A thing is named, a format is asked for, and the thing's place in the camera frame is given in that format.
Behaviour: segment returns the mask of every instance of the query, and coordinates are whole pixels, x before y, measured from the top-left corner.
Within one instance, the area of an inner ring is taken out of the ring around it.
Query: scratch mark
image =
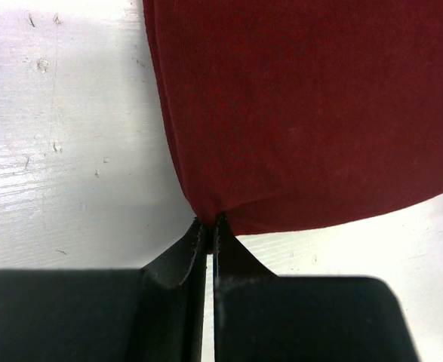
[[[28,14],[28,20],[30,22],[30,25],[33,26],[35,28],[35,24],[33,23],[33,19],[32,19],[32,15],[31,13]]]
[[[423,258],[424,256],[426,256],[427,253],[422,253],[420,255],[415,255],[415,256],[411,256],[409,258],[407,258],[406,260],[414,260],[414,259],[419,259],[419,258]]]
[[[43,230],[47,228],[47,223],[45,222],[45,187],[42,189],[42,228]]]
[[[58,64],[58,27],[55,29],[55,71],[54,71],[54,86],[52,87],[52,99],[50,105],[50,116],[54,116],[54,104],[55,104],[55,93],[57,89],[57,64]],[[52,128],[54,121],[50,121],[50,138],[52,137]]]
[[[142,66],[143,68],[147,67],[147,65],[142,60],[136,59],[136,63],[139,64],[140,66]]]
[[[6,142],[6,146],[7,146],[8,151],[10,152],[11,157],[13,157],[13,158],[16,159],[15,154],[13,153],[13,151],[11,151],[11,147],[10,147],[10,145],[8,144],[8,142]]]

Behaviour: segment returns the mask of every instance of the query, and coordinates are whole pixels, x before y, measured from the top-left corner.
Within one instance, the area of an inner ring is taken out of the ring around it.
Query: red cloth
[[[236,234],[443,193],[443,2],[144,0],[174,166]]]

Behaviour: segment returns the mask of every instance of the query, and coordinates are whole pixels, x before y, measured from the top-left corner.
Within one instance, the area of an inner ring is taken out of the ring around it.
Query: paint chip
[[[35,28],[35,24],[33,23],[33,19],[32,19],[31,13],[28,14],[28,21],[29,21],[30,25]]]
[[[55,152],[62,152],[62,145],[60,145],[57,141],[54,142],[54,151]]]
[[[54,15],[54,23],[56,23],[57,25],[62,24],[62,20],[60,20],[60,18],[58,17],[58,13],[55,13]]]
[[[40,58],[37,60],[37,69],[40,71],[40,73],[47,72],[48,69],[48,61],[45,59]]]
[[[143,68],[147,67],[147,65],[142,60],[136,59],[136,63],[139,64],[140,66],[142,66]]]

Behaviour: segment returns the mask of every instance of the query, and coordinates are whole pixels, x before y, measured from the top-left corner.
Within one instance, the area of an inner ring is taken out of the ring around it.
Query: black plastic part
[[[417,361],[383,282],[280,278],[225,216],[141,270],[0,271],[0,361],[199,362],[207,245],[217,362]]]
[[[142,270],[0,271],[0,361],[201,359],[205,228]]]
[[[248,254],[220,217],[214,232],[217,362],[417,361],[398,302],[382,281],[277,278]]]

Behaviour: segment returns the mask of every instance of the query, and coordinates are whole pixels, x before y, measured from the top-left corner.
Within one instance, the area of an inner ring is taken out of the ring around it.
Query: dark red textile
[[[443,1],[144,0],[201,221],[335,225],[443,193]]]

